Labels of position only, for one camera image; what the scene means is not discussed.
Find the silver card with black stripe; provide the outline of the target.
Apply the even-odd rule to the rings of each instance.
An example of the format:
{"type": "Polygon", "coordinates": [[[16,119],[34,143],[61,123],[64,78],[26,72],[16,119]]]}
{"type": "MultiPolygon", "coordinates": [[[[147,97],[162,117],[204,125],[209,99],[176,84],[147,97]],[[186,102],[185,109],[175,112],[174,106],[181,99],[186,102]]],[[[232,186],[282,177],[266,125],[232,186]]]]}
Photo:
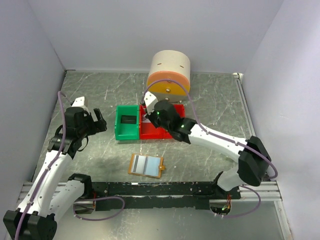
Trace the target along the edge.
{"type": "Polygon", "coordinates": [[[147,114],[143,114],[141,116],[141,122],[142,123],[151,123],[151,121],[148,119],[148,115],[147,114]]]}

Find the tan leather card holder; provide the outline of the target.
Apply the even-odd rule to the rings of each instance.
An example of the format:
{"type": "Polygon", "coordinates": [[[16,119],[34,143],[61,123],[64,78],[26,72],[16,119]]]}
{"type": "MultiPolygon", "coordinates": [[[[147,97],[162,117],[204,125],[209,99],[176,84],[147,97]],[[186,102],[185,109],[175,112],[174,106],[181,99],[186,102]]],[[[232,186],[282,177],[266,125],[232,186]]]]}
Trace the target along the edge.
{"type": "Polygon", "coordinates": [[[162,157],[133,153],[131,155],[131,159],[130,159],[130,163],[129,163],[129,167],[128,167],[128,174],[135,175],[135,176],[142,176],[142,177],[159,179],[162,175],[162,172],[165,169],[166,169],[166,167],[164,165],[164,159],[162,157]],[[144,165],[143,174],[131,172],[134,155],[145,156],[145,165],[144,165]]]}

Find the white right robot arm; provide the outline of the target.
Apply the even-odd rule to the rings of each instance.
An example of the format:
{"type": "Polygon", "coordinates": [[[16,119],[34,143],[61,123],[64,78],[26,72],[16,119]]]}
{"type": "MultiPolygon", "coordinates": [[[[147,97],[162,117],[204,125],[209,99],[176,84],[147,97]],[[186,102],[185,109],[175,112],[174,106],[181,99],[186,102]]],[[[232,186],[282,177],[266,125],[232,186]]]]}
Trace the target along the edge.
{"type": "Polygon", "coordinates": [[[258,187],[265,176],[270,156],[262,141],[251,136],[239,138],[210,129],[188,117],[180,117],[173,104],[157,99],[145,103],[146,117],[155,128],[163,128],[173,139],[208,147],[235,162],[235,167],[220,172],[214,179],[212,193],[223,199],[230,190],[242,184],[258,187]]]}

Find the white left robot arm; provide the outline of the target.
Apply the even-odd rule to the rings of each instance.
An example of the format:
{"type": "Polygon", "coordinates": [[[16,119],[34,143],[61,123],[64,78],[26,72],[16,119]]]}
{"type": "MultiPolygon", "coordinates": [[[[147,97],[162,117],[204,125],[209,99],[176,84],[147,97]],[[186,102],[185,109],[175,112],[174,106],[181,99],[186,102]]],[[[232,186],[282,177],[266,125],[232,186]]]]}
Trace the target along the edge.
{"type": "Polygon", "coordinates": [[[64,188],[56,193],[62,174],[77,152],[84,149],[82,141],[107,130],[101,111],[95,108],[97,120],[83,107],[66,109],[63,124],[50,140],[41,170],[26,197],[16,210],[8,210],[3,223],[13,240],[51,240],[58,222],[74,201],[94,195],[89,175],[72,174],[64,188]]]}

